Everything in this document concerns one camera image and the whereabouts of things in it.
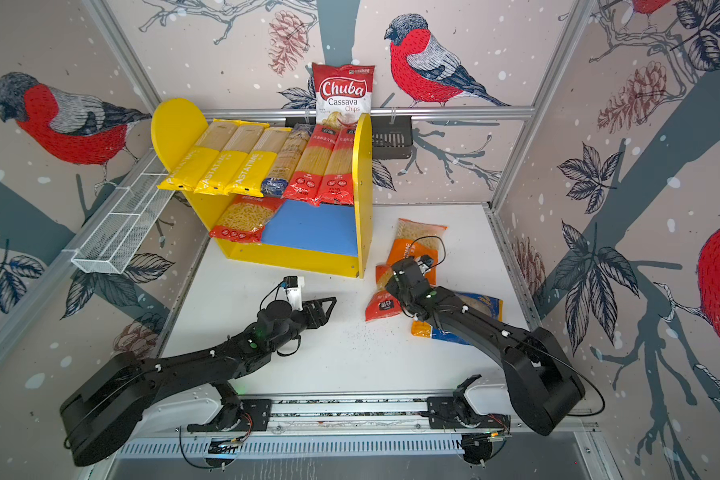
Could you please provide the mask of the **blue spaghetti bag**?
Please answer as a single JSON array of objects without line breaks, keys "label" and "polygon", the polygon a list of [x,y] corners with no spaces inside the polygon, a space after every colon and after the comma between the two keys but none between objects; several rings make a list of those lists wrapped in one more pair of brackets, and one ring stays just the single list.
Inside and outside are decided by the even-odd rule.
[{"label": "blue spaghetti bag", "polygon": [[261,183],[265,197],[282,198],[312,135],[314,125],[295,125]]}]

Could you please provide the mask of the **red macaroni bag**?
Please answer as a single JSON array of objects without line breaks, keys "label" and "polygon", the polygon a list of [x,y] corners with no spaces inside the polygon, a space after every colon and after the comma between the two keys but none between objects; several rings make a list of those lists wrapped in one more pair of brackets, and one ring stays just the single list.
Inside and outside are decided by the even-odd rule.
[{"label": "red macaroni bag", "polygon": [[267,224],[284,203],[279,198],[237,195],[209,236],[239,244],[259,244]]}]

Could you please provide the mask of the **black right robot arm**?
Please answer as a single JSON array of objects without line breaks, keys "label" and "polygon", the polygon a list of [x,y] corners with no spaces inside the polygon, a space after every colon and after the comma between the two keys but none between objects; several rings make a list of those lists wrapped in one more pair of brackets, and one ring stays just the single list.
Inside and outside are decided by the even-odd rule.
[{"label": "black right robot arm", "polygon": [[514,327],[468,306],[445,287],[432,286],[432,263],[404,258],[391,267],[385,290],[417,319],[452,333],[503,369],[514,412],[532,431],[550,434],[585,396],[579,374],[548,330]]}]

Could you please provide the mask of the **yellow Pastatime spaghetti bag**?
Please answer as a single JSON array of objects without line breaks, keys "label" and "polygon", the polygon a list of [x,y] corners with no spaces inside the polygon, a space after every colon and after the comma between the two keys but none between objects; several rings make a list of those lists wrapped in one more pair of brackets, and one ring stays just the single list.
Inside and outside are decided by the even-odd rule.
[{"label": "yellow Pastatime spaghetti bag", "polygon": [[266,129],[233,175],[232,180],[225,186],[223,193],[263,197],[261,184],[290,132],[291,128],[286,127]]},{"label": "yellow Pastatime spaghetti bag", "polygon": [[225,188],[268,127],[266,123],[238,122],[233,135],[199,180],[194,192],[224,195]]},{"label": "yellow Pastatime spaghetti bag", "polygon": [[210,123],[178,166],[157,188],[168,191],[194,191],[238,127],[239,122],[233,120]]}]

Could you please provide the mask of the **red spaghetti bag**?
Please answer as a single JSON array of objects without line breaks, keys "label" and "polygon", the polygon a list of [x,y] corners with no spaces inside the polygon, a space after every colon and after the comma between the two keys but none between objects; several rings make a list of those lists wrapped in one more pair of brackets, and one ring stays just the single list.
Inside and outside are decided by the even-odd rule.
[{"label": "red spaghetti bag", "polygon": [[317,125],[286,187],[286,200],[320,205],[319,189],[338,139],[339,130]]},{"label": "red spaghetti bag", "polygon": [[316,200],[319,204],[353,205],[354,127],[341,130],[326,166]]}]

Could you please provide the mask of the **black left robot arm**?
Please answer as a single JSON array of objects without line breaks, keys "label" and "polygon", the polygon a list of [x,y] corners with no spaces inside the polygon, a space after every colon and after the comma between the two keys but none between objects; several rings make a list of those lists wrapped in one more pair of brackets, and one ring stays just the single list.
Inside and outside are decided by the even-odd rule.
[{"label": "black left robot arm", "polygon": [[139,359],[132,352],[115,355],[60,406],[64,448],[78,467],[105,459],[126,443],[153,404],[254,373],[285,344],[300,341],[303,331],[326,325],[336,303],[335,297],[325,297],[294,310],[276,300],[242,332],[214,347],[156,359]]}]

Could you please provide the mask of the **orange macaroni bag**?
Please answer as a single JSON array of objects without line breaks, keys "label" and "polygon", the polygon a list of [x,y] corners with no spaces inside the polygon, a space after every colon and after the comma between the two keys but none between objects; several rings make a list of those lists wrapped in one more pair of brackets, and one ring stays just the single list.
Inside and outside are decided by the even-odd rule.
[{"label": "orange macaroni bag", "polygon": [[444,225],[399,218],[384,272],[379,271],[377,286],[384,289],[391,278],[392,265],[404,258],[429,256],[435,264],[440,262],[445,256],[442,240],[446,231],[447,226]]}]

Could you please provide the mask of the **red short pasta bag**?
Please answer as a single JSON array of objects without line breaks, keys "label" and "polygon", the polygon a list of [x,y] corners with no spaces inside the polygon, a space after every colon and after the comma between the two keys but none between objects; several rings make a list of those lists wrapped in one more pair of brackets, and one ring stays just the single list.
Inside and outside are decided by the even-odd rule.
[{"label": "red short pasta bag", "polygon": [[379,264],[376,266],[376,292],[365,309],[366,322],[391,318],[402,313],[398,300],[386,290],[386,283],[391,277],[392,272],[388,265]]}]

